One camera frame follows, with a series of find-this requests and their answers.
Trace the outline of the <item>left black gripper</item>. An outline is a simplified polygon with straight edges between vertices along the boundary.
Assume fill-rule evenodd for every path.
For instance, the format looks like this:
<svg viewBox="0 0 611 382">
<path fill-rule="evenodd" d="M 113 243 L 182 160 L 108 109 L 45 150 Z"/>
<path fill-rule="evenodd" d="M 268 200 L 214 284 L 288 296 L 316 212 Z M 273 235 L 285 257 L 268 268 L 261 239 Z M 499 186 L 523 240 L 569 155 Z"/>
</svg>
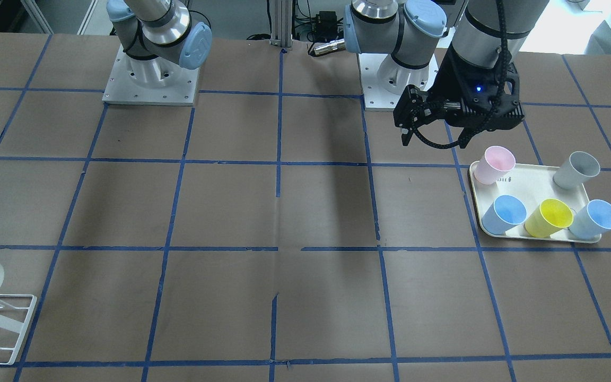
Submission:
<svg viewBox="0 0 611 382">
<path fill-rule="evenodd" d="M 449 125 L 464 130 L 476 129 L 490 111 L 500 79 L 499 68 L 482 68 L 463 60 L 453 50 L 444 55 L 434 84 L 429 91 L 417 85 L 405 87 L 393 110 L 395 126 L 400 128 L 401 143 L 408 146 L 412 137 L 429 146 L 444 146 L 428 140 L 419 128 L 444 117 L 444 101 L 460 102 L 460 109 L 448 110 L 444 117 Z M 486 129 L 509 130 L 525 118 L 519 99 L 519 75 L 514 62 L 507 68 L 504 84 L 512 85 L 511 94 L 501 96 L 499 110 Z"/>
</svg>

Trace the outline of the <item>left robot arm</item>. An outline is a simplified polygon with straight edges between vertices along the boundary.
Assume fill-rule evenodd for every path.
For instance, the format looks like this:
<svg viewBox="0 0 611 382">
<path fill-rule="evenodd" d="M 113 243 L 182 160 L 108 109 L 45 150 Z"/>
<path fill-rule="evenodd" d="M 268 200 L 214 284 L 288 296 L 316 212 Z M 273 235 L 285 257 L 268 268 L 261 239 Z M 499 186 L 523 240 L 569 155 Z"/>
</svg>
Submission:
<svg viewBox="0 0 611 382">
<path fill-rule="evenodd" d="M 401 143 L 413 137 L 436 149 L 465 148 L 482 132 L 507 131 L 525 119 L 514 57 L 546 1 L 465 1 L 455 34 L 427 90 L 389 75 Z M 386 54 L 397 73 L 429 67 L 449 27 L 450 1 L 352 1 L 343 18 L 346 50 Z"/>
</svg>

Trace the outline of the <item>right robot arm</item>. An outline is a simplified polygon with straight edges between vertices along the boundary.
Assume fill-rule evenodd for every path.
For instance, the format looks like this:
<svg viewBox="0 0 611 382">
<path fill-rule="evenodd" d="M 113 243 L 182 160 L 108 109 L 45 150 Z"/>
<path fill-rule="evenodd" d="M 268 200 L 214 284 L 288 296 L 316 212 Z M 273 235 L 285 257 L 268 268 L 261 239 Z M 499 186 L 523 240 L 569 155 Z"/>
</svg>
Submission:
<svg viewBox="0 0 611 382">
<path fill-rule="evenodd" d="M 106 9 L 126 62 L 136 65 L 134 82 L 142 89 L 173 84 L 161 63 L 193 72 L 210 53 L 211 27 L 195 20 L 181 1 L 109 1 Z"/>
</svg>

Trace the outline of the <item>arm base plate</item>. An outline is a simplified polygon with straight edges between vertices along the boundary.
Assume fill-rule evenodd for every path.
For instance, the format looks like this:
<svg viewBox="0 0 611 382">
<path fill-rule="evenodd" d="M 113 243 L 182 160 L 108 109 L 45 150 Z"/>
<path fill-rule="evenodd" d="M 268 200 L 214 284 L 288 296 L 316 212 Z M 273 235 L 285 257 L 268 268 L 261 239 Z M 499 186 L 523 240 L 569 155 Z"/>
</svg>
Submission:
<svg viewBox="0 0 611 382">
<path fill-rule="evenodd" d="M 193 107 L 199 72 L 198 68 L 181 68 L 161 57 L 135 60 L 119 46 L 102 101 L 122 106 Z"/>
<path fill-rule="evenodd" d="M 388 54 L 359 54 L 358 59 L 364 108 L 367 111 L 393 111 L 409 84 L 419 90 L 428 90 L 439 68 L 435 55 L 428 66 L 419 70 L 397 65 Z"/>
</svg>

